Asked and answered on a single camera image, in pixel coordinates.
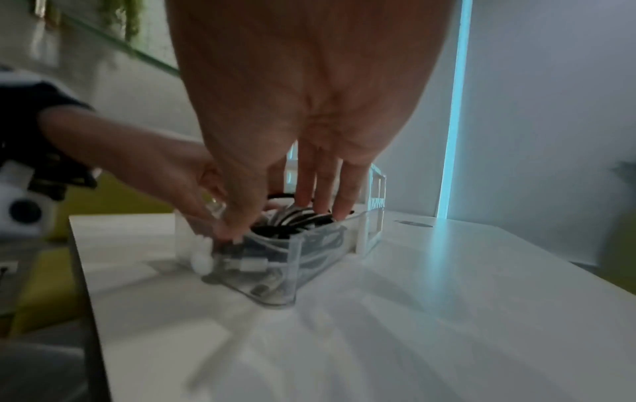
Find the hand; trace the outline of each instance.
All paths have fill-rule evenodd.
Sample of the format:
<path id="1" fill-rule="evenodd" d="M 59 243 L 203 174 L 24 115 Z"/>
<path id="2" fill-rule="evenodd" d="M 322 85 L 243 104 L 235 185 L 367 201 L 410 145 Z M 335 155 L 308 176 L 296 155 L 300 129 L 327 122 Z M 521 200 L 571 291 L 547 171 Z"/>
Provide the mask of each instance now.
<path id="1" fill-rule="evenodd" d="M 68 156 L 107 170 L 183 214 L 211 219 L 201 189 L 225 198 L 216 164 L 202 144 L 166 138 L 77 107 L 47 109 L 38 122 L 47 139 Z"/>
<path id="2" fill-rule="evenodd" d="M 172 42 L 228 193 L 217 235 L 245 231 L 299 141 L 296 203 L 333 215 L 411 115 L 449 0 L 171 0 Z"/>

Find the light strip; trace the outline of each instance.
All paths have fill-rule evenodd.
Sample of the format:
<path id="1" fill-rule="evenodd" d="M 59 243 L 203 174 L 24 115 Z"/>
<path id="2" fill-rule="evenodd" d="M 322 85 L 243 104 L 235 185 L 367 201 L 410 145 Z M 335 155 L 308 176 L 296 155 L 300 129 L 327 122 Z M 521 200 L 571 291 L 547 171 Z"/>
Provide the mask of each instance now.
<path id="1" fill-rule="evenodd" d="M 471 14 L 472 0 L 463 0 L 459 20 L 455 75 L 452 81 L 452 96 L 450 99 L 449 135 L 446 142 L 446 154 L 444 155 L 442 185 L 439 190 L 439 200 L 437 201 L 436 216 L 437 218 L 442 219 L 446 219 L 448 217 L 449 203 L 451 201 L 452 171 L 455 165 L 457 132 L 459 131 L 459 118 L 462 112 L 462 94 L 464 93 L 464 75 L 466 73 L 466 55 L 468 53 L 468 36 L 470 35 Z"/>

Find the white desk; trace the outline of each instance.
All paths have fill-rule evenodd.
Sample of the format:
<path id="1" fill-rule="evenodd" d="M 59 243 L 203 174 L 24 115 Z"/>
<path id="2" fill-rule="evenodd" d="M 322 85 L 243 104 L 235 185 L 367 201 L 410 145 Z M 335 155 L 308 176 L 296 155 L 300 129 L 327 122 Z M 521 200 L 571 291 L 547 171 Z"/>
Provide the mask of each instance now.
<path id="1" fill-rule="evenodd" d="M 178 268 L 172 215 L 71 226 L 116 402 L 636 400 L 636 297 L 498 228 L 387 213 L 271 310 Z"/>

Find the tabletop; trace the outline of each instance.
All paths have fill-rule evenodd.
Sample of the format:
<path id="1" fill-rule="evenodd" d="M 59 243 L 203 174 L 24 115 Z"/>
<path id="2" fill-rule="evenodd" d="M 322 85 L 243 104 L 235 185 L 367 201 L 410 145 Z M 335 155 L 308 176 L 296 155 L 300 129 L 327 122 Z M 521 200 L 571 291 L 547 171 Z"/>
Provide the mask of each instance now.
<path id="1" fill-rule="evenodd" d="M 266 309 L 174 262 L 173 215 L 72 217 L 112 400 L 634 400 L 635 296 L 500 228 L 385 222 Z"/>

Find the desk surface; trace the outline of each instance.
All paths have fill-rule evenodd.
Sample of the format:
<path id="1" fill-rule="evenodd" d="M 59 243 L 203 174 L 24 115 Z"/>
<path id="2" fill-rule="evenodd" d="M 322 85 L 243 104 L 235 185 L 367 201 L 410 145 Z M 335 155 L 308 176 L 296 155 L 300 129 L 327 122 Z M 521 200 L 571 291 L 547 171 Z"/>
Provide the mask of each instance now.
<path id="1" fill-rule="evenodd" d="M 72 217 L 112 399 L 636 398 L 636 297 L 499 228 L 385 222 L 272 310 L 177 267 L 172 215 Z"/>

